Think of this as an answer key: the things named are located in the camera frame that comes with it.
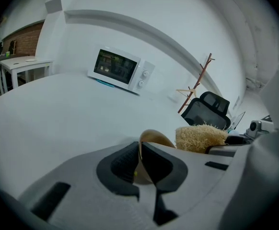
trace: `brick wall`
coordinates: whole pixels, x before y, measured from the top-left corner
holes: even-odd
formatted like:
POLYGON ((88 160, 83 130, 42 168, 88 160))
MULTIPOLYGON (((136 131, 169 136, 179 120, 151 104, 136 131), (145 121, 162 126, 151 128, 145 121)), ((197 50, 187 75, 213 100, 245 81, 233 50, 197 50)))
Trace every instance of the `brick wall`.
POLYGON ((9 50, 12 40, 16 42, 16 54, 29 54, 35 56, 36 47, 40 31, 43 27, 43 22, 28 26, 20 31, 17 31, 3 39, 3 51, 5 53, 9 50))

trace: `coat rack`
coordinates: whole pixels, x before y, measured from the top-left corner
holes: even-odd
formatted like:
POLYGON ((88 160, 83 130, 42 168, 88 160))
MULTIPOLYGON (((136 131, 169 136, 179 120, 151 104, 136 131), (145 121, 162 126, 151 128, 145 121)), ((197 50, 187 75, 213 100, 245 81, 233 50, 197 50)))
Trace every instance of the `coat rack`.
POLYGON ((197 82, 195 83, 194 88, 193 88, 193 89, 190 89, 190 87, 188 87, 188 90, 185 90, 185 91, 189 91, 189 92, 191 92, 191 93, 187 96, 186 101, 183 103, 183 105, 182 105, 182 107, 179 109, 178 113, 180 113, 180 112, 182 111, 183 107, 185 107, 186 105, 188 105, 187 102, 188 102, 188 100, 190 100, 190 97, 192 96, 193 92, 195 92, 194 90, 197 88, 197 86, 200 85, 200 81, 201 81, 201 79, 202 79, 204 73, 206 72, 206 69, 207 69, 208 64, 209 64, 211 61, 215 60, 215 59, 212 59, 211 57, 212 57, 212 54, 210 53, 210 54, 209 54, 209 57, 208 57, 208 59, 207 59, 207 62, 206 62, 206 64, 205 64, 204 67, 200 64, 201 69, 202 69, 202 72, 200 73, 199 78, 198 78, 197 82))

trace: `wooden coat rack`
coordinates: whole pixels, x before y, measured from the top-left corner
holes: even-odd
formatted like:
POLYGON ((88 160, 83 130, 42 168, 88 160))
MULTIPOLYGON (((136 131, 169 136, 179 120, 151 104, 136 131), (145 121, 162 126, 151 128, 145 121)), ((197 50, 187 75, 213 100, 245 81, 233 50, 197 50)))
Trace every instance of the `wooden coat rack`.
MULTIPOLYGON (((200 81, 201 81, 201 79, 202 79, 204 73, 206 72, 206 69, 207 69, 208 64, 209 64, 212 60, 215 60, 215 59, 212 59, 211 57, 212 57, 212 54, 210 53, 210 54, 209 54, 209 57, 208 57, 208 59, 207 59, 207 62, 206 62, 206 64, 205 64, 204 67, 200 64, 200 66, 201 66, 201 68, 202 68, 202 72, 200 73, 199 78, 198 78, 197 82, 195 83, 195 86, 194 86, 194 88, 193 88, 194 90, 197 88, 198 85, 200 85, 200 81)), ((183 107, 185 107, 186 105, 188 105, 187 102, 188 102, 188 100, 190 100, 190 97, 192 96, 192 94, 193 94, 193 92, 191 92, 191 93, 187 96, 186 101, 183 103, 183 105, 182 105, 182 107, 179 109, 178 113, 180 113, 180 112, 182 111, 183 107)))

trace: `microwave control knob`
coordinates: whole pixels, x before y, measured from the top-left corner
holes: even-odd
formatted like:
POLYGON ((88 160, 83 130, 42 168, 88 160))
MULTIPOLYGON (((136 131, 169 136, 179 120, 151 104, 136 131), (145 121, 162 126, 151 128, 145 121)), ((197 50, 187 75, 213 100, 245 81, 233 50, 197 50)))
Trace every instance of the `microwave control knob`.
POLYGON ((139 86, 143 87, 144 86, 144 81, 139 81, 139 86))
POLYGON ((143 72, 143 76, 146 78, 146 77, 148 77, 149 76, 149 72, 148 71, 144 71, 143 72))

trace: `microwave window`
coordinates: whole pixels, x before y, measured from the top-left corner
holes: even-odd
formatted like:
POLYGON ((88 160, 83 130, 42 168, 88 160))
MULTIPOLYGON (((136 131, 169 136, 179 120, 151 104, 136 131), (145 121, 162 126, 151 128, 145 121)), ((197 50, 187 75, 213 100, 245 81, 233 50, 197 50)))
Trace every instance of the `microwave window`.
POLYGON ((137 62, 100 49, 94 72, 129 84, 137 62))

